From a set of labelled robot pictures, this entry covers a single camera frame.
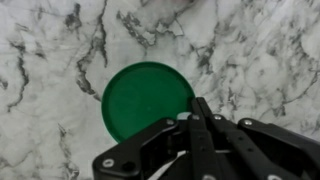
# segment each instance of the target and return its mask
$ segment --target white marble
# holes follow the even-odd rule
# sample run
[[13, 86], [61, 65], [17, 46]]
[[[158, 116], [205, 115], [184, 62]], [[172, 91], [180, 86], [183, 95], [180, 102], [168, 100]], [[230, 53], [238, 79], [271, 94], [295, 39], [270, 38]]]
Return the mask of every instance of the white marble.
[[0, 0], [0, 179], [89, 180], [100, 99], [159, 61], [232, 121], [320, 141], [320, 0]]

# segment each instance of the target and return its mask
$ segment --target green disc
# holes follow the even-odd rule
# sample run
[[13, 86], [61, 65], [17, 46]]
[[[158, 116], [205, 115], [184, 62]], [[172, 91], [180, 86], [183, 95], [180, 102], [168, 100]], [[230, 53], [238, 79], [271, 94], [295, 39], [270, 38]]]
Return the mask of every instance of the green disc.
[[116, 74], [102, 98], [104, 123], [122, 142], [155, 121], [190, 111], [194, 92], [181, 74], [156, 62], [133, 64]]

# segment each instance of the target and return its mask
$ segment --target bolt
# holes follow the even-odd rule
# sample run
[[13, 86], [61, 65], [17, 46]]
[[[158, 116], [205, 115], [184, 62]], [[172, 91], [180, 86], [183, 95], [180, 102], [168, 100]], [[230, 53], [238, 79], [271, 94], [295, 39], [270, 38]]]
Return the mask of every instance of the bolt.
[[194, 119], [194, 120], [200, 120], [200, 117], [199, 117], [199, 115], [193, 114], [193, 115], [192, 115], [192, 119]]
[[270, 174], [268, 176], [268, 180], [282, 180], [281, 177], [277, 176], [277, 175], [274, 175], [274, 174]]
[[216, 180], [216, 178], [209, 174], [206, 174], [203, 176], [202, 180]]
[[174, 125], [174, 121], [172, 119], [167, 119], [167, 124], [168, 125]]
[[102, 166], [105, 168], [111, 168], [114, 165], [113, 159], [106, 159], [102, 162]]
[[250, 120], [244, 120], [244, 124], [250, 126], [250, 125], [252, 125], [252, 121], [250, 121]]
[[215, 120], [221, 120], [221, 116], [220, 115], [214, 115], [213, 116]]

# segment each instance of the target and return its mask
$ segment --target countertop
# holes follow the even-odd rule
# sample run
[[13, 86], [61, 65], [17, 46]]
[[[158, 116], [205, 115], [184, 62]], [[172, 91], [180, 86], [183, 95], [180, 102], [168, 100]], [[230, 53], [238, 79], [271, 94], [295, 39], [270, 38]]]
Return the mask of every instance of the countertop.
[[320, 141], [320, 1], [0, 0], [0, 179], [89, 180], [105, 86], [178, 70], [212, 111]]

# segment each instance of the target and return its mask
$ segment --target round green object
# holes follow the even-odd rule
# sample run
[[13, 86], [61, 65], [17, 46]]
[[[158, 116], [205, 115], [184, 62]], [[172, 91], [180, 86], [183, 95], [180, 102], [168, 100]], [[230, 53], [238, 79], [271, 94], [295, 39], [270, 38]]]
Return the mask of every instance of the round green object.
[[173, 68], [156, 62], [133, 64], [116, 74], [102, 97], [104, 123], [122, 142], [155, 121], [190, 111], [194, 92]]

